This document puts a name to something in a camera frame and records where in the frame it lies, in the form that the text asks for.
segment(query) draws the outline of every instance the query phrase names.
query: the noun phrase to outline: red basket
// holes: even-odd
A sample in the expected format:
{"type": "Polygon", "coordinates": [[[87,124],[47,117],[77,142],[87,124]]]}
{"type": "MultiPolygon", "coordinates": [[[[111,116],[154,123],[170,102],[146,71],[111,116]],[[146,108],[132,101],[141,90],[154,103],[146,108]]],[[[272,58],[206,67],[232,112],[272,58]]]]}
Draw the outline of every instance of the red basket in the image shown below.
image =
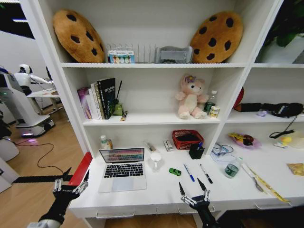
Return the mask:
{"type": "Polygon", "coordinates": [[[189,150],[192,144],[198,144],[202,142],[204,144],[204,138],[195,130],[176,130],[172,133],[172,139],[177,149],[179,150],[189,150]],[[184,136],[186,134],[193,134],[197,136],[200,140],[197,141],[179,141],[177,137],[184,136]]]}

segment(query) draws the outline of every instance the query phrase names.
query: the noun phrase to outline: chocolate chip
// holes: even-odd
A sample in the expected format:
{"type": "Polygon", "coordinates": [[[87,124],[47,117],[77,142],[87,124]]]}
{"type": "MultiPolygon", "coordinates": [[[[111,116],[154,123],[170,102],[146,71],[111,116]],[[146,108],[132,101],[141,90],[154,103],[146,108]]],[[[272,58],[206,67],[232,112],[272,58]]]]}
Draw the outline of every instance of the chocolate chip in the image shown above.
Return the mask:
{"type": "Polygon", "coordinates": [[[91,40],[94,41],[93,37],[91,36],[91,34],[87,31],[86,32],[86,36],[91,40]]]}
{"type": "Polygon", "coordinates": [[[227,25],[229,28],[231,28],[231,27],[233,26],[233,19],[232,19],[232,18],[228,18],[228,19],[226,20],[226,25],[227,25]]]}
{"type": "Polygon", "coordinates": [[[226,43],[225,43],[225,50],[227,51],[231,46],[231,42],[230,40],[228,40],[226,43]]]}
{"type": "Polygon", "coordinates": [[[93,48],[92,50],[91,50],[91,52],[93,53],[93,55],[97,55],[97,50],[95,49],[95,48],[93,48]]]}
{"type": "Polygon", "coordinates": [[[78,37],[75,37],[75,36],[71,36],[71,39],[75,42],[75,43],[80,43],[80,40],[78,37]]]}
{"type": "Polygon", "coordinates": [[[203,35],[206,31],[207,31],[207,27],[204,26],[204,27],[202,27],[202,28],[199,30],[199,33],[200,33],[201,35],[203,35]]]}
{"type": "Polygon", "coordinates": [[[101,44],[99,44],[99,46],[100,46],[101,50],[104,52],[103,46],[101,44]]]}
{"type": "Polygon", "coordinates": [[[211,18],[209,18],[209,21],[214,21],[217,19],[217,16],[212,16],[211,18]]]}
{"type": "Polygon", "coordinates": [[[215,56],[215,55],[214,55],[213,53],[210,53],[210,54],[207,56],[207,59],[208,59],[208,60],[211,60],[211,59],[214,58],[214,56],[215,56]]]}
{"type": "Polygon", "coordinates": [[[69,18],[72,21],[76,21],[76,17],[72,14],[67,14],[66,17],[69,18]]]}
{"type": "Polygon", "coordinates": [[[214,47],[216,44],[217,44],[217,40],[214,39],[214,38],[212,37],[212,38],[210,39],[208,45],[209,45],[210,47],[214,47]]]}

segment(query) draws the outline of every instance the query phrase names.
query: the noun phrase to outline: laptop trackpad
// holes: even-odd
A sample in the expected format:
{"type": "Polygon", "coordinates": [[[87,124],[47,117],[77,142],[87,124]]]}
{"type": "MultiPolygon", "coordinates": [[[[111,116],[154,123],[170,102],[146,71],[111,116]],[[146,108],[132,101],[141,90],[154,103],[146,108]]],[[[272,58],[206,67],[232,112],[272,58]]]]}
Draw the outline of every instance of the laptop trackpad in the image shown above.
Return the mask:
{"type": "Polygon", "coordinates": [[[128,191],[133,189],[133,177],[114,178],[112,184],[112,191],[128,191]]]}

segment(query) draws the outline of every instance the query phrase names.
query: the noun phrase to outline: white desk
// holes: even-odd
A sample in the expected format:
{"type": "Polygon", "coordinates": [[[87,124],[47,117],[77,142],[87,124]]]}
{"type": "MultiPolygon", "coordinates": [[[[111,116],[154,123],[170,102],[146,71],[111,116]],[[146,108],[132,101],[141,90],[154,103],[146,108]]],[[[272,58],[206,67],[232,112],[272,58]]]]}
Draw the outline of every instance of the white desk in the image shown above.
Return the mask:
{"type": "MultiPolygon", "coordinates": [[[[186,194],[190,197],[202,194],[201,188],[196,180],[198,177],[206,187],[211,190],[210,211],[214,211],[214,216],[219,218],[226,210],[233,209],[262,209],[286,208],[289,205],[281,203],[275,197],[259,192],[252,179],[243,169],[239,171],[233,179],[228,179],[223,174],[223,168],[215,163],[210,156],[205,156],[201,160],[192,160],[187,151],[174,150],[166,152],[163,145],[155,146],[161,153],[165,163],[159,172],[153,172],[149,166],[150,152],[145,147],[145,171],[147,178],[147,189],[137,191],[124,191],[112,193],[98,193],[98,187],[104,172],[105,163],[101,155],[94,158],[89,166],[89,186],[83,194],[72,201],[69,209],[79,218],[83,218],[89,227],[102,227],[105,219],[124,218],[134,215],[180,213],[193,214],[198,227],[201,226],[200,219],[196,211],[184,204],[180,198],[179,181],[186,194]],[[192,182],[187,174],[183,163],[186,163],[195,182],[192,182]],[[199,164],[203,167],[213,180],[209,184],[199,164]],[[181,170],[180,177],[169,173],[169,168],[181,170]]],[[[273,149],[271,145],[263,145],[263,149],[242,153],[242,149],[236,149],[238,155],[242,155],[249,166],[255,170],[264,180],[266,180],[283,197],[289,199],[294,206],[304,204],[304,178],[291,174],[287,168],[282,169],[284,157],[290,157],[288,150],[279,151],[286,154],[280,159],[273,161],[273,154],[270,160],[259,159],[259,153],[267,153],[273,149]]],[[[304,151],[296,150],[294,158],[288,162],[299,162],[304,160],[304,151]]]]}
{"type": "Polygon", "coordinates": [[[38,105],[37,101],[35,100],[35,97],[42,97],[42,98],[50,98],[51,102],[54,106],[54,111],[50,112],[49,114],[53,114],[54,112],[57,112],[58,110],[62,109],[63,107],[58,108],[57,104],[56,104],[56,98],[60,98],[60,96],[57,95],[53,95],[52,92],[56,91],[56,89],[52,89],[52,90],[40,90],[37,92],[32,92],[31,94],[27,95],[28,98],[31,98],[34,105],[36,106],[37,110],[39,110],[40,115],[42,115],[42,110],[40,108],[40,106],[38,105]]]}

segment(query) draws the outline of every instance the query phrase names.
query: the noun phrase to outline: black marker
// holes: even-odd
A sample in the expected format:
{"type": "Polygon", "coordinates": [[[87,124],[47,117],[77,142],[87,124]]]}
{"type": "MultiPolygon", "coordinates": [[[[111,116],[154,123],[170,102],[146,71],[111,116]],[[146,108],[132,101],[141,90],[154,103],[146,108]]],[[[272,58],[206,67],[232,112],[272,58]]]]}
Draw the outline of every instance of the black marker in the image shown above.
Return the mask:
{"type": "Polygon", "coordinates": [[[207,177],[209,183],[212,184],[213,182],[212,182],[210,176],[209,176],[209,175],[205,172],[205,170],[203,169],[203,166],[202,166],[201,164],[199,164],[199,166],[200,166],[201,170],[203,170],[204,174],[206,175],[206,177],[207,177]]]}

